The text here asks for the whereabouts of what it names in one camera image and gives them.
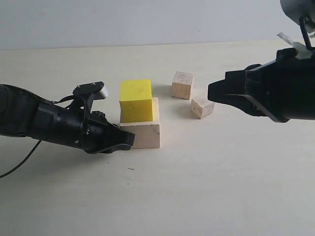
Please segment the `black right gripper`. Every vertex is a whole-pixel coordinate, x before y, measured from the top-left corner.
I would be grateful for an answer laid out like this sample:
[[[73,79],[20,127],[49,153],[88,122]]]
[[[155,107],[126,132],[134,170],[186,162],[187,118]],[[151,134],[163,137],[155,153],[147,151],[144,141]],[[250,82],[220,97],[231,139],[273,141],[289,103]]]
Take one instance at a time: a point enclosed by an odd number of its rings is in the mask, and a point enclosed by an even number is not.
[[[226,72],[223,80],[208,85],[207,98],[240,110],[248,110],[250,101],[274,122],[313,120],[315,55],[298,59],[293,48],[278,50],[271,62]]]

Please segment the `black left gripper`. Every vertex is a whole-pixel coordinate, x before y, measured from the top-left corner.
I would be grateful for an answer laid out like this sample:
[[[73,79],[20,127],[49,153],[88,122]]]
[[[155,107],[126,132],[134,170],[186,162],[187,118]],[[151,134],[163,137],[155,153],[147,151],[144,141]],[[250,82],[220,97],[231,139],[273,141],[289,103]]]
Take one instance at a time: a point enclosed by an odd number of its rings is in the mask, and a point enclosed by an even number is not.
[[[83,133],[84,111],[39,103],[34,116],[34,138],[78,148],[89,154],[110,154],[132,148],[135,134],[111,125],[104,113],[93,111]]]

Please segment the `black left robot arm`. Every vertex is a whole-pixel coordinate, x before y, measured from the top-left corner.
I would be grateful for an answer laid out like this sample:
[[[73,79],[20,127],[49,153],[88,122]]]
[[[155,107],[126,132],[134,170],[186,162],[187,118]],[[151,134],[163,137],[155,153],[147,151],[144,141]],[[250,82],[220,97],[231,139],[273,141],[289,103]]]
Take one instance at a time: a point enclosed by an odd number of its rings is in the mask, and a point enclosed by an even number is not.
[[[95,100],[108,96],[104,82],[77,86],[60,101],[44,99],[26,89],[0,86],[0,133],[77,148],[89,154],[130,150],[135,134],[92,111]]]

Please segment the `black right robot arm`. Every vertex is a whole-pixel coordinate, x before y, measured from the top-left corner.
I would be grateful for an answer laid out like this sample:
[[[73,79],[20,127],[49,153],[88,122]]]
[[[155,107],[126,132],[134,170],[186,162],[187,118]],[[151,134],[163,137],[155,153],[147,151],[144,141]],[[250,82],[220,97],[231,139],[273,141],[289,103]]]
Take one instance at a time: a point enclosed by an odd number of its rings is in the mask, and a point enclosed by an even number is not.
[[[285,123],[291,119],[315,118],[315,2],[282,0],[284,14],[295,22],[304,43],[280,32],[278,37],[291,46],[278,50],[267,64],[252,64],[228,71],[223,80],[208,85],[209,101],[233,106],[254,117],[268,117]]]

